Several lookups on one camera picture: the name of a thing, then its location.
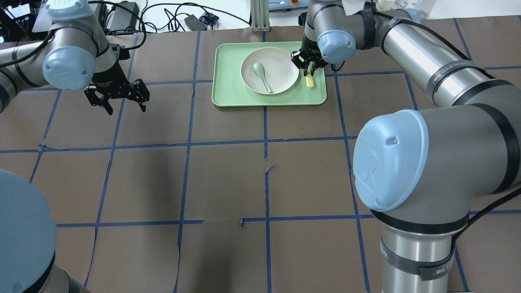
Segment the yellow object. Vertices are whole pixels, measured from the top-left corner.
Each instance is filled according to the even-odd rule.
[[[308,88],[312,88],[314,86],[313,76],[311,76],[311,73],[309,73],[309,72],[306,75],[306,85]]]

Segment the blue device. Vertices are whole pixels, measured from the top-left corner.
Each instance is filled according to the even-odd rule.
[[[269,10],[301,8],[308,5],[309,0],[270,0],[268,2]]]

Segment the white bowl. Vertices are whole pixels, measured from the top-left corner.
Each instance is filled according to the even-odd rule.
[[[253,71],[253,64],[260,62],[264,66],[266,82],[273,93],[268,93],[260,78]],[[299,78],[299,69],[291,62],[291,54],[281,48],[265,47],[253,51],[241,65],[241,77],[254,92],[273,95],[286,91]]]

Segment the light green tray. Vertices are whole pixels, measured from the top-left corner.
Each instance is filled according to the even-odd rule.
[[[301,44],[302,42],[237,43],[217,47],[212,102],[219,107],[322,104],[327,96],[326,77],[322,68],[315,71],[314,87],[306,86],[305,77],[301,73],[290,89],[275,95],[256,93],[242,81],[241,64],[251,52],[263,47],[278,47],[292,52],[299,50]]]

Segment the light green spoon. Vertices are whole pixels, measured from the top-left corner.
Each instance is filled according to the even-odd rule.
[[[271,88],[269,87],[268,83],[266,82],[266,76],[264,75],[264,66],[260,62],[255,62],[253,64],[253,71],[257,76],[262,80],[262,83],[264,84],[264,89],[267,93],[273,93]]]

